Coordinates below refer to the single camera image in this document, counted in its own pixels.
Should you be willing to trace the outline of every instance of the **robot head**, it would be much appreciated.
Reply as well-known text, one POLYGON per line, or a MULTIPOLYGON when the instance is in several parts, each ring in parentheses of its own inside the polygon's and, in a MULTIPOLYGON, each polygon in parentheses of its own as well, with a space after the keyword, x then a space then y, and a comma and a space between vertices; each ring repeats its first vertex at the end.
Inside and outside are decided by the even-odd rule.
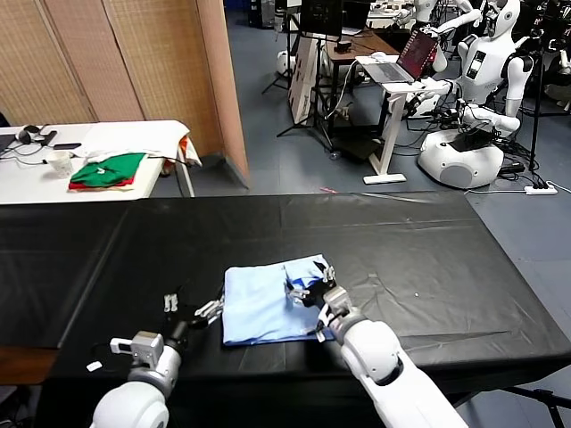
POLYGON ((486 27, 490 39, 509 33, 519 17, 519 0, 494 0, 488 3, 486 27))

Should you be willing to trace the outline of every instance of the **electrical outlet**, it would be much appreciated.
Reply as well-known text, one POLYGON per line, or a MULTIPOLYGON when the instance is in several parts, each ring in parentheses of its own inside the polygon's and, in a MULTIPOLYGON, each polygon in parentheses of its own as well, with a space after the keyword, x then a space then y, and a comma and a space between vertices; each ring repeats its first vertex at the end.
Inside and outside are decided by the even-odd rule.
POLYGON ((534 189, 532 185, 524 187, 525 194, 557 194, 557 189, 549 185, 547 189, 534 189))

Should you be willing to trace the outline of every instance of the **metal stand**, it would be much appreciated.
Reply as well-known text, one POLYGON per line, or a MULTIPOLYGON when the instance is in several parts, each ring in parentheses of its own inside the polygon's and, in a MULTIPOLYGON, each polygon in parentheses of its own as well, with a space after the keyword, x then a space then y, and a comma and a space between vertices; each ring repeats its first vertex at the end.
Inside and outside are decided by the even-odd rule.
POLYGON ((292 56, 292 54, 295 54, 297 52, 300 33, 298 32, 295 36, 294 51, 292 52, 292 42, 290 40, 290 36, 292 34, 292 32, 290 31, 291 21, 293 21, 296 27, 299 28, 300 25, 299 21, 289 11, 286 10, 285 11, 285 33, 287 35, 287 48, 286 48, 287 58, 285 59, 286 69, 283 73, 279 73, 277 77, 269 85, 267 85, 263 91, 261 91, 262 95, 266 94, 266 92, 268 92, 272 86, 289 90, 290 86, 292 85, 292 76, 294 75, 294 71, 290 68, 289 59, 292 56), (281 78, 287 79, 287 86, 281 86, 277 83, 281 78))
POLYGON ((535 109, 534 109, 534 131, 532 133, 532 147, 531 147, 531 154, 529 157, 529 166, 528 169, 530 171, 534 171, 535 167, 535 146, 537 144, 537 129, 539 127, 539 118, 540 118, 540 110, 542 107, 542 95, 543 95, 543 49, 539 52, 539 73, 537 77, 537 98, 535 98, 535 109))
POLYGON ((529 391, 524 388, 518 388, 516 386, 505 388, 504 391, 511 392, 512 394, 521 395, 522 397, 528 397, 529 399, 535 399, 540 403, 547 406, 550 411, 551 420, 553 421, 553 426, 555 428, 565 428, 563 420, 561 419, 561 414, 557 407, 569 408, 571 409, 571 399, 565 399, 553 394, 553 391, 547 390, 533 390, 529 391))
POLYGON ((315 72, 315 85, 313 86, 313 88, 311 89, 311 92, 313 93, 313 112, 310 113, 307 118, 300 120, 297 123, 294 123, 291 127, 284 129, 282 132, 280 132, 279 134, 277 134, 276 137, 281 137, 284 136, 285 134, 287 134, 289 131, 291 131, 292 129, 314 129, 316 128, 318 131, 320 131, 323 136, 326 138, 327 140, 327 144, 324 144, 323 141, 321 139, 319 139, 319 142, 321 143, 321 145, 323 145, 323 147, 330 153, 331 159, 336 160, 340 157, 340 153, 335 151, 335 148, 333 146, 333 143, 331 142, 331 139, 329 138, 329 135, 327 133, 327 131, 325 130, 325 127, 323 126, 323 124, 321 123, 320 117, 319 117, 319 100, 321 100, 321 102, 325 105, 326 103, 326 99, 325 96, 323 95, 323 93, 321 92, 320 89, 320 85, 319 82, 321 80, 321 42, 322 39, 318 38, 318 44, 317 44, 317 67, 316 67, 316 72, 315 72), (307 122, 313 119, 313 124, 312 125, 307 125, 307 122))
POLYGON ((291 77, 292 77, 292 74, 291 74, 291 71, 289 69, 284 71, 283 73, 279 73, 277 75, 277 77, 274 78, 274 81, 271 82, 269 85, 267 85, 263 91, 261 91, 261 94, 264 95, 265 93, 267 93, 272 86, 276 86, 276 87, 279 87, 281 89, 285 89, 287 91, 289 89, 289 86, 290 86, 291 77), (281 86, 277 83, 281 78, 287 79, 287 86, 281 86))

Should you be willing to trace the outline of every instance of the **floor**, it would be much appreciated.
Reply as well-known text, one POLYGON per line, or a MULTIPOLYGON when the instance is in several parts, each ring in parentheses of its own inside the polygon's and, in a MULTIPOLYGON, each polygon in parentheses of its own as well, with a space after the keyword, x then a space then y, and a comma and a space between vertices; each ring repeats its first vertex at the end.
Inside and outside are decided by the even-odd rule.
MULTIPOLYGON (((244 127, 252 187, 242 187, 229 173, 224 161, 206 159, 205 167, 192 171, 198 196, 320 193, 322 187, 338 192, 406 192, 438 190, 436 182, 422 173, 413 156, 394 156, 391 171, 404 173, 406 183, 366 186, 362 177, 371 174, 368 164, 345 159, 332 161, 323 147, 303 130, 287 136, 276 134, 291 125, 286 91, 272 87, 261 90, 274 78, 276 54, 284 49, 285 35, 271 30, 251 29, 241 14, 228 14, 236 86, 244 127)), ((374 123, 379 112, 379 92, 374 87, 356 88, 352 117, 358 123, 374 123)), ((571 187, 571 144, 568 118, 542 118, 538 145, 540 173, 545 179, 571 187)), ((518 141, 529 144, 532 120, 527 118, 518 141)), ((400 143, 416 135, 401 133, 400 143)), ((522 184, 498 180, 490 189, 517 189, 522 184)), ((174 177, 160 180, 153 196, 179 196, 174 177)), ((571 194, 526 196, 521 193, 467 195, 484 223, 511 257, 561 329, 571 338, 571 194)), ((554 390, 571 398, 571 368, 528 385, 554 390)), ((472 428, 543 428, 551 421, 546 407, 530 399, 502 391, 481 393, 459 408, 472 428)), ((562 410, 571 427, 571 411, 562 410)))

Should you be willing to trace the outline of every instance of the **light blue towel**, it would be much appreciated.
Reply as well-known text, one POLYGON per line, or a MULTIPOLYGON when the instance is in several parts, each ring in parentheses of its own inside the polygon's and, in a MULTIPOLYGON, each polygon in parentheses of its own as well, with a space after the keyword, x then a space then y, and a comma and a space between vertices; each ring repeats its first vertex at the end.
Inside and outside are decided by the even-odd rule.
MULTIPOLYGON (((294 304, 286 296, 286 279, 307 288, 323 274, 314 261, 327 266, 322 255, 258 267, 231 267, 224 279, 222 323, 226 345, 315 339, 308 332, 318 323, 319 309, 294 304)), ((324 331, 332 339, 331 332, 324 331)))

